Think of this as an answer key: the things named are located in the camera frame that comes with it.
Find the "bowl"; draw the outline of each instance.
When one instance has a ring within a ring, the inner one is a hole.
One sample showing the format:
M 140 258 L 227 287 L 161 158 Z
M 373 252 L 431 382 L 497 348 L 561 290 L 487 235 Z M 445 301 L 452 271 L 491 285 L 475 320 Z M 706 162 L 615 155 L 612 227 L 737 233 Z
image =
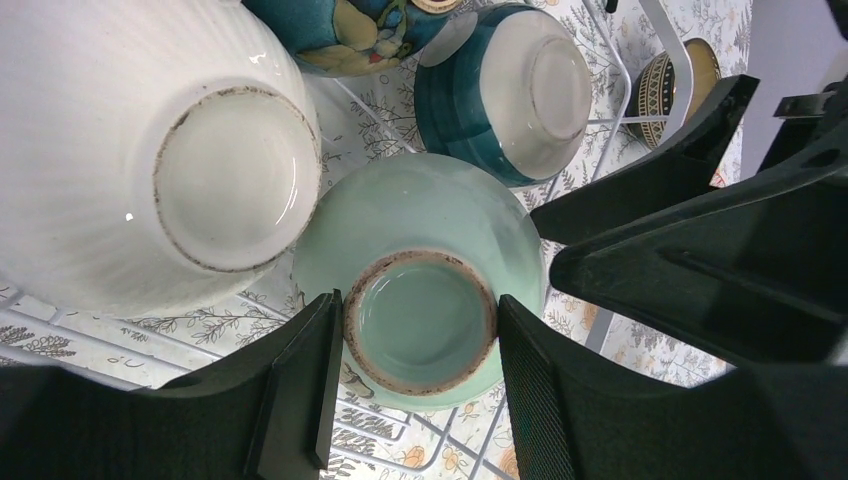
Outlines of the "bowl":
M 721 80 L 718 59 L 710 44 L 703 38 L 693 38 L 683 42 L 692 61 L 692 74 L 695 80 L 692 102 L 686 111 L 686 120 L 698 110 L 713 87 Z M 642 70 L 633 84 L 634 96 L 630 98 L 626 114 L 629 117 L 668 115 L 674 104 L 677 91 L 674 79 L 674 65 L 668 53 L 663 52 Z M 648 148 L 657 148 L 665 130 L 665 122 L 630 123 L 627 125 Z
M 305 72 L 368 75 L 417 53 L 462 0 L 244 0 Z
M 495 302 L 541 314 L 536 228 L 494 177 L 429 153 L 372 162 L 333 186 L 297 244 L 308 303 L 345 296 L 342 384 L 422 411 L 473 399 L 503 378 Z
M 511 188 L 547 182 L 571 162 L 591 103 L 589 69 L 569 32 L 523 4 L 452 19 L 422 52 L 415 78 L 427 151 Z
M 271 269 L 321 176 L 315 109 L 271 31 L 206 0 L 13 5 L 0 277 L 132 317 L 208 306 Z

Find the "ribbed white bowl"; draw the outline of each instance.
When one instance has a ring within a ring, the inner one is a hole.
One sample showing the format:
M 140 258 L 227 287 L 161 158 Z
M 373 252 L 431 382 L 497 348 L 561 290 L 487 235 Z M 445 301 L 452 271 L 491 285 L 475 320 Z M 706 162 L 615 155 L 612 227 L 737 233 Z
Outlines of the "ribbed white bowl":
M 214 303 L 304 228 L 318 132 L 294 62 L 238 3 L 0 2 L 0 277 L 123 316 Z

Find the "gray wall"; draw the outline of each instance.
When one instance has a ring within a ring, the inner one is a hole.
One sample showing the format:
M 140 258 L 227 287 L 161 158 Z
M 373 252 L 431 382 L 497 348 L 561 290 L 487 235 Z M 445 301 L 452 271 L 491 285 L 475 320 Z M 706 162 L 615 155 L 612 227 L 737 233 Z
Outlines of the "gray wall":
M 818 92 L 827 72 L 841 79 L 846 67 L 848 44 L 824 0 L 753 0 L 748 74 L 761 82 L 745 114 L 742 178 L 757 172 L 780 128 L 780 99 Z

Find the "blue striped bowl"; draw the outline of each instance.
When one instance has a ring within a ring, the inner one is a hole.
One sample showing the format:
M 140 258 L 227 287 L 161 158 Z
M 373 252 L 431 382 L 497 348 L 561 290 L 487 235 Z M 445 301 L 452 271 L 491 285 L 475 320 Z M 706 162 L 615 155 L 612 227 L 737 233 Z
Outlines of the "blue striped bowl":
M 451 20 L 425 47 L 415 116 L 427 151 L 510 188 L 544 183 L 586 132 L 592 89 L 568 31 L 544 11 L 500 4 Z

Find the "teal bowl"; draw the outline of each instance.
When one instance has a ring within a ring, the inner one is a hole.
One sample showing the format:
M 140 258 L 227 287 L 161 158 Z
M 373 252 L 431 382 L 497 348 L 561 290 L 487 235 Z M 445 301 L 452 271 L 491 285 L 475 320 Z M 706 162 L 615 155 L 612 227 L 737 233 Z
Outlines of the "teal bowl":
M 307 302 L 345 295 L 342 383 L 391 408 L 438 410 L 503 379 L 496 301 L 544 305 L 541 241 L 498 180 L 429 153 L 371 163 L 318 204 L 295 250 Z
M 568 166 L 592 106 L 589 68 L 571 34 L 516 3 L 453 18 L 421 53 L 414 92 L 427 151 L 510 188 L 546 183 Z

